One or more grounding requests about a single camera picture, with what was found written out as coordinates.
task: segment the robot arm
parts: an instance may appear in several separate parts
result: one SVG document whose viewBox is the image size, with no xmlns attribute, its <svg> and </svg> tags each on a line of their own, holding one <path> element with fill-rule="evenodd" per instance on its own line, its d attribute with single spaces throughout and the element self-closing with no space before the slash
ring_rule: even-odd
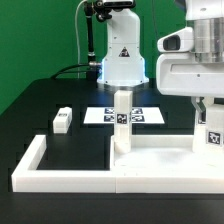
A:
<svg viewBox="0 0 224 224">
<path fill-rule="evenodd" d="M 176 1 L 184 6 L 184 1 Z M 186 0 L 187 27 L 158 42 L 163 94 L 224 97 L 224 0 Z"/>
</svg>

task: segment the white block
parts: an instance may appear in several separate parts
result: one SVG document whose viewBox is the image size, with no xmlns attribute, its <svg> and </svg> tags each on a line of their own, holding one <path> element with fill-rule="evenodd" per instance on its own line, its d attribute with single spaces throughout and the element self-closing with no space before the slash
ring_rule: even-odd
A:
<svg viewBox="0 0 224 224">
<path fill-rule="evenodd" d="M 72 121 L 72 109 L 69 107 L 60 108 L 54 121 L 53 129 L 55 134 L 65 134 Z"/>
<path fill-rule="evenodd" d="M 132 135 L 132 91 L 118 90 L 114 95 L 114 139 L 115 151 L 124 154 L 131 151 Z"/>
</svg>

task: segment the white tall block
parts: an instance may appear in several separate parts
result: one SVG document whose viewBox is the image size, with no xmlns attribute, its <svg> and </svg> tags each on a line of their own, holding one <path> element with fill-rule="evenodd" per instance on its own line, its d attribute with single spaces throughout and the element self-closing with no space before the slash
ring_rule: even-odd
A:
<svg viewBox="0 0 224 224">
<path fill-rule="evenodd" d="M 131 151 L 132 135 L 132 91 L 118 90 L 114 95 L 114 139 L 115 151 L 125 154 Z"/>
</svg>

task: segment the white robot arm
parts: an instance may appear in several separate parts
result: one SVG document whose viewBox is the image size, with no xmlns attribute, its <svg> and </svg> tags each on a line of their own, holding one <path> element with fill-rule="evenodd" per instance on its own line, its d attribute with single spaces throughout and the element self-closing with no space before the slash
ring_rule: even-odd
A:
<svg viewBox="0 0 224 224">
<path fill-rule="evenodd" d="M 187 27 L 158 42 L 163 94 L 224 97 L 224 0 L 186 0 Z"/>
<path fill-rule="evenodd" d="M 224 98 L 224 0 L 176 2 L 186 10 L 187 27 L 158 41 L 163 54 L 157 86 L 162 94 L 192 97 L 193 151 L 207 155 L 212 165 L 223 164 L 224 105 L 214 98 Z"/>
<path fill-rule="evenodd" d="M 95 3 L 98 20 L 107 20 L 108 51 L 102 62 L 102 75 L 97 82 L 108 89 L 144 87 L 145 60 L 140 54 L 140 19 L 130 10 L 134 0 L 102 0 Z"/>
</svg>

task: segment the small white block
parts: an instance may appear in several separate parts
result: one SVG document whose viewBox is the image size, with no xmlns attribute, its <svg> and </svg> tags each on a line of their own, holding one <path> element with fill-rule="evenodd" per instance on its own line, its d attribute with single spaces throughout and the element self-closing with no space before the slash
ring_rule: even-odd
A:
<svg viewBox="0 0 224 224">
<path fill-rule="evenodd" d="M 72 121 L 72 109 L 69 107 L 60 108 L 54 121 L 53 129 L 55 134 L 65 134 Z"/>
</svg>

